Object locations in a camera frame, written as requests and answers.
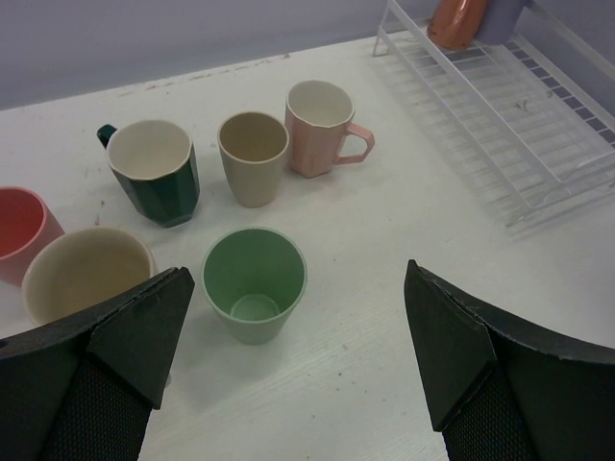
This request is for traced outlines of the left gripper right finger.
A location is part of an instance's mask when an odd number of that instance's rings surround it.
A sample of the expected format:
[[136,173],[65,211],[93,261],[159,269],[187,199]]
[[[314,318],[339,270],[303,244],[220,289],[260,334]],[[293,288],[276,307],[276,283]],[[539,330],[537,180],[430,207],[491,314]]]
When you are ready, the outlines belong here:
[[452,460],[610,460],[614,351],[540,327],[410,261],[405,305]]

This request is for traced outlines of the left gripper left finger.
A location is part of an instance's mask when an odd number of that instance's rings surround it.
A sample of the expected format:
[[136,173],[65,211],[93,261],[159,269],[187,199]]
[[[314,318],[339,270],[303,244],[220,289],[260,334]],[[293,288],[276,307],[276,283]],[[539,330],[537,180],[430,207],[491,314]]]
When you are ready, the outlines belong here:
[[195,282],[170,268],[1,341],[4,460],[136,460]]

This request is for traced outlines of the cream floral mug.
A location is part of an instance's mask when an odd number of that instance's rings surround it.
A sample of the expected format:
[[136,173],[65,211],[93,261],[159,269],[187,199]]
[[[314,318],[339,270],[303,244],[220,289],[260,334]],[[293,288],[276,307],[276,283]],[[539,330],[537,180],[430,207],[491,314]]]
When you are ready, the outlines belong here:
[[124,230],[95,227],[67,233],[30,263],[23,308],[43,326],[111,299],[158,272],[150,249]]

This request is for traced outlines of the salmon pink plastic cup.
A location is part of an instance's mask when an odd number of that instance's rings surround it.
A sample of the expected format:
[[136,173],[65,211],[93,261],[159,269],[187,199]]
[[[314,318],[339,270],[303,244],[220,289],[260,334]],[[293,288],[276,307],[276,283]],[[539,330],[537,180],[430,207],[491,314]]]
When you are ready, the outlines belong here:
[[20,286],[33,259],[64,230],[32,190],[1,187],[1,280]]

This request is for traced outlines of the light green plastic cup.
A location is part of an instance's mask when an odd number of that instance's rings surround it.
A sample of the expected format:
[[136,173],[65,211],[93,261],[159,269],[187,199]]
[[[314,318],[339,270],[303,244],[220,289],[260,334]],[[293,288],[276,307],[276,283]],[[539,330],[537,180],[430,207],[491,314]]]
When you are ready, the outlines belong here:
[[277,230],[234,230],[208,250],[201,269],[209,305],[246,345],[273,340],[304,296],[308,267],[297,245]]

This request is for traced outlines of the dark green mug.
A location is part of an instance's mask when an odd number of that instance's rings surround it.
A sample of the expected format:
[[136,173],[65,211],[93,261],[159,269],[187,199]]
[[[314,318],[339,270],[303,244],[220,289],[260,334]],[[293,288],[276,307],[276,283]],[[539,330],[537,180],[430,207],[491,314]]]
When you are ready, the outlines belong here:
[[171,228],[189,221],[200,197],[190,136],[165,120],[142,120],[121,129],[107,124],[97,138],[108,165],[136,211]]

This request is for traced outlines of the beige plastic cup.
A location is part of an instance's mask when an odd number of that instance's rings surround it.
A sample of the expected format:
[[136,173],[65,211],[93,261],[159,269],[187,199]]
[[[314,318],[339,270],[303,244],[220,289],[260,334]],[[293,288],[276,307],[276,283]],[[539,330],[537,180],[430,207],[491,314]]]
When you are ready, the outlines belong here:
[[218,146],[228,185],[246,207],[271,203],[280,188],[289,134],[277,118],[248,111],[225,120],[218,131]]

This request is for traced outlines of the light pink mug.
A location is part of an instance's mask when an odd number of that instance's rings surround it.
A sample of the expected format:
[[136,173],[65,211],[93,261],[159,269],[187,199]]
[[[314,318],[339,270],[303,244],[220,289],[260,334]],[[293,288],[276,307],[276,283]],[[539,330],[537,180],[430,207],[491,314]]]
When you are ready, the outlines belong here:
[[[365,161],[376,144],[374,134],[353,122],[355,106],[340,86],[326,81],[302,81],[291,87],[285,100],[285,125],[289,132],[289,166],[305,178],[315,178],[336,165]],[[354,135],[365,150],[343,156],[345,139]]]

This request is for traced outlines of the orange mug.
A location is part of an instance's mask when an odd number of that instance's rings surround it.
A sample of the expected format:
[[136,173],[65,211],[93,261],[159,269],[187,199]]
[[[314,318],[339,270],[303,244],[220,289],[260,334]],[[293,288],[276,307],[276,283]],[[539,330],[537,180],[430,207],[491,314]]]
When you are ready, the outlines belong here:
[[467,49],[477,33],[487,0],[441,0],[430,20],[428,38],[450,51]]

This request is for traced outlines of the lavender plastic cup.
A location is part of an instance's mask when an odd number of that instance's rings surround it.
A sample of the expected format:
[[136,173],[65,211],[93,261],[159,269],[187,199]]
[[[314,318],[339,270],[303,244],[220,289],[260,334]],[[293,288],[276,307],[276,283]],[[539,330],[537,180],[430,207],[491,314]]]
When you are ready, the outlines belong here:
[[475,40],[501,45],[511,37],[527,0],[489,0]]

